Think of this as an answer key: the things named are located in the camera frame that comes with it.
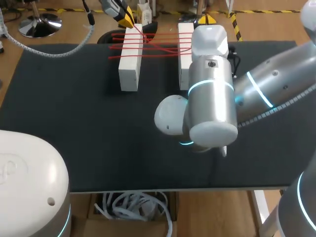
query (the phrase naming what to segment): red cable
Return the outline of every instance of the red cable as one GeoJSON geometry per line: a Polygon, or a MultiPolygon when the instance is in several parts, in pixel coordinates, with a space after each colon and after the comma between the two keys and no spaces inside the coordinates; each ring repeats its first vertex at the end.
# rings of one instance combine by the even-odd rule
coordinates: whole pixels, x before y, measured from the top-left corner
{"type": "MultiPolygon", "coordinates": [[[[191,37],[184,37],[184,38],[160,38],[155,40],[191,40],[191,37]]],[[[121,39],[121,38],[113,38],[113,40],[140,40],[140,39],[121,39]]]]}
{"type": "MultiPolygon", "coordinates": [[[[115,45],[125,45],[125,44],[149,44],[149,45],[151,45],[153,43],[146,43],[146,42],[140,42],[140,43],[115,43],[115,45]]],[[[164,45],[170,44],[170,45],[172,45],[172,43],[170,43],[170,42],[159,42],[156,45],[161,45],[161,44],[164,44],[164,45]]]]}
{"type": "MultiPolygon", "coordinates": [[[[145,37],[145,41],[147,41],[147,37],[134,25],[134,28],[143,36],[145,37]]],[[[177,53],[175,51],[171,51],[171,50],[167,50],[167,49],[161,49],[161,51],[165,51],[165,52],[168,52],[168,53],[177,53]]]]}
{"type": "Polygon", "coordinates": [[[158,49],[165,49],[165,48],[133,48],[133,47],[115,47],[115,46],[109,46],[110,49],[143,49],[143,50],[158,50],[158,49]]]}
{"type": "Polygon", "coordinates": [[[108,59],[114,58],[122,58],[122,57],[145,57],[145,58],[159,58],[159,57],[173,57],[179,55],[189,55],[191,53],[177,53],[177,54],[161,54],[161,55],[118,55],[118,56],[110,56],[108,59]]]}
{"type": "MultiPolygon", "coordinates": [[[[147,36],[169,36],[169,35],[179,35],[179,34],[186,34],[186,33],[143,33],[143,35],[147,36]]],[[[125,35],[140,35],[139,33],[112,33],[111,36],[125,36],[125,35]]]]}

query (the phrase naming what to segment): black mat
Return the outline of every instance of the black mat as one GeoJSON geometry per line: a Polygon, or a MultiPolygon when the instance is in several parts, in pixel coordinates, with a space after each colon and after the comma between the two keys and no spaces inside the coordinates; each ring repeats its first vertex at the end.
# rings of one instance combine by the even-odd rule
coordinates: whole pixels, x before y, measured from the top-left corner
{"type": "MultiPolygon", "coordinates": [[[[241,75],[295,43],[233,45],[241,75]]],[[[119,60],[107,59],[116,53],[104,44],[63,59],[24,52],[0,110],[0,129],[38,136],[60,152],[72,192],[287,186],[312,157],[316,93],[240,129],[226,158],[216,150],[196,154],[154,124],[163,98],[186,94],[179,92],[178,59],[143,58],[138,92],[121,92],[119,60]]]]}

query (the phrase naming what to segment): gray cable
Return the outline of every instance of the gray cable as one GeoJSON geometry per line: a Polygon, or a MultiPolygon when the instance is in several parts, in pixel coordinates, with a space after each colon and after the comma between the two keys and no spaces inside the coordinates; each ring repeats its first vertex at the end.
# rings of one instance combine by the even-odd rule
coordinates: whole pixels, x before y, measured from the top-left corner
{"type": "Polygon", "coordinates": [[[66,52],[66,53],[61,53],[61,54],[51,54],[51,53],[44,53],[44,52],[40,52],[40,51],[37,51],[35,49],[32,49],[32,48],[29,48],[27,46],[25,46],[24,44],[20,43],[19,41],[15,40],[7,31],[7,28],[4,24],[4,18],[3,18],[3,14],[2,14],[2,11],[1,11],[1,8],[0,8],[0,32],[2,32],[3,34],[5,34],[5,36],[10,40],[12,41],[14,44],[16,44],[17,46],[23,48],[24,50],[27,50],[31,53],[34,53],[34,54],[37,54],[37,55],[41,55],[41,56],[44,56],[44,57],[49,57],[49,58],[62,58],[62,57],[67,57],[67,56],[70,56],[76,52],[78,52],[87,42],[88,40],[90,39],[93,31],[94,31],[94,26],[93,25],[90,25],[89,26],[89,33],[87,34],[87,36],[84,38],[84,40],[76,47],[74,48],[73,50],[69,51],[69,52],[66,52]]]}

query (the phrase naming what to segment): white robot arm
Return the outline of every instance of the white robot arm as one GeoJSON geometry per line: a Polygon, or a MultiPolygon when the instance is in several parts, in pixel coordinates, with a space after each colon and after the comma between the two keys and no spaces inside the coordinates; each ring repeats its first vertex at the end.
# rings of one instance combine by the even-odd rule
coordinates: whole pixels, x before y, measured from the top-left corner
{"type": "Polygon", "coordinates": [[[304,5],[301,19],[312,41],[266,60],[234,81],[224,28],[197,27],[192,35],[188,99],[164,99],[155,113],[157,128],[198,150],[224,147],[237,138],[238,127],[316,89],[316,0],[304,5]]]}

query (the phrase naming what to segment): chair base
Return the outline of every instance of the chair base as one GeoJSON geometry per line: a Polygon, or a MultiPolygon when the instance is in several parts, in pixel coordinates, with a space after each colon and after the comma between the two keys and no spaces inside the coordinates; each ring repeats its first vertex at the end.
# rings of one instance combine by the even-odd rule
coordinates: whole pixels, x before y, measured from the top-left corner
{"type": "Polygon", "coordinates": [[[43,38],[51,36],[62,27],[62,20],[50,13],[43,13],[39,18],[29,16],[19,26],[19,32],[29,38],[43,38]]]}

